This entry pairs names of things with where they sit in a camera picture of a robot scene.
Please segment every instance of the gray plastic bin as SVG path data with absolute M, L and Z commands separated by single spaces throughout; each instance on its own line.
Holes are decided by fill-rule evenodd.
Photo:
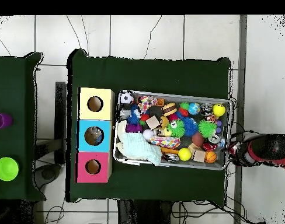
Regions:
M 118 113 L 119 110 L 121 110 L 121 104 L 120 104 L 120 95 L 124 92 L 127 92 L 128 90 L 121 90 L 119 92 L 118 96 L 118 103 L 116 112 Z M 140 96 L 155 96 L 160 99 L 165 100 L 165 104 L 170 102 L 175 102 L 177 105 L 177 108 L 179 108 L 179 105 L 181 102 L 197 102 L 199 104 L 203 103 L 211 103 L 211 104 L 223 104 L 226 109 L 226 113 L 219 118 L 219 120 L 222 122 L 222 131 L 221 134 L 225 139 L 225 146 L 227 147 L 229 145 L 230 141 L 230 123 L 232 119 L 232 102 L 230 100 L 225 99 L 213 99 L 213 98 L 204 98 L 204 97 L 193 97 L 193 96 L 181 96 L 181 95 L 174 95 L 174 94 L 160 94 L 160 93 L 150 93 L 150 92 L 140 92 L 140 91 L 132 91 L 130 92 L 134 95 L 135 99 L 137 99 Z M 160 107 L 151 107 L 150 108 L 150 116 L 157 116 L 158 118 L 162 115 L 162 111 Z M 119 138 L 117 137 L 117 123 L 119 121 L 119 116 L 116 116 L 116 124 L 115 124 L 115 132 L 114 132 L 114 146 L 113 146 L 113 157 L 115 160 L 132 164 L 132 165 L 140 165 L 140 164 L 151 164 L 150 162 L 146 160 L 131 160 L 126 159 L 116 148 L 116 144 L 119 141 Z M 204 117 L 200 114 L 192 116 L 197 122 L 204 119 Z M 187 148 L 192 143 L 191 137 L 182 137 L 181 138 L 181 145 L 178 147 L 180 148 Z M 212 170 L 222 170 L 225 169 L 227 163 L 228 163 L 228 153 L 222 152 L 221 149 L 215 150 L 217 154 L 217 160 L 214 163 L 204 163 L 204 162 L 195 162 L 192 160 L 188 160 L 186 162 L 184 161 L 177 161 L 177 162 L 167 162 L 166 160 L 161 160 L 161 163 L 159 166 L 176 166 L 176 167 L 189 167 L 189 168 L 197 168 L 197 169 L 212 169 Z

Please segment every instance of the soccer ball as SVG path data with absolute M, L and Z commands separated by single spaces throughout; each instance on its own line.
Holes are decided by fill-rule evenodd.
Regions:
M 132 104 L 134 102 L 134 97 L 131 93 L 125 92 L 121 94 L 121 103 L 122 104 Z

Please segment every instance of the dark green tablecloth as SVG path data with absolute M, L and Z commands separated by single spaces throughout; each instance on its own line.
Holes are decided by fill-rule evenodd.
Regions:
M 77 88 L 130 89 L 173 95 L 228 98 L 228 58 L 218 61 L 164 61 L 123 58 L 89 58 L 83 50 L 69 56 L 67 143 L 71 137 L 71 164 L 67 170 L 67 199 L 122 198 L 142 200 L 212 200 L 224 203 L 225 172 L 181 167 L 135 166 L 113 160 L 108 183 L 74 183 Z
M 23 58 L 0 57 L 0 113 L 13 117 L 13 125 L 0 129 L 0 158 L 7 156 L 19 164 L 12 181 L 0 180 L 0 199 L 43 200 L 33 185 L 35 95 L 34 69 L 40 52 Z

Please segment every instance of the blue box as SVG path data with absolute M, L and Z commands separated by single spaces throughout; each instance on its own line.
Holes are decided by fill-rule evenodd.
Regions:
M 80 120 L 79 121 L 79 146 L 80 152 L 110 152 L 111 121 Z M 85 140 L 85 132 L 90 127 L 99 127 L 103 132 L 103 141 L 99 145 L 90 145 Z

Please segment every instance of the orange basketball toy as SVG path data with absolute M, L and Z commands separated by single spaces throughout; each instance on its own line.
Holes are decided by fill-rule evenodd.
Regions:
M 207 163 L 213 163 L 216 161 L 216 153 L 214 151 L 206 151 L 205 154 L 205 162 Z

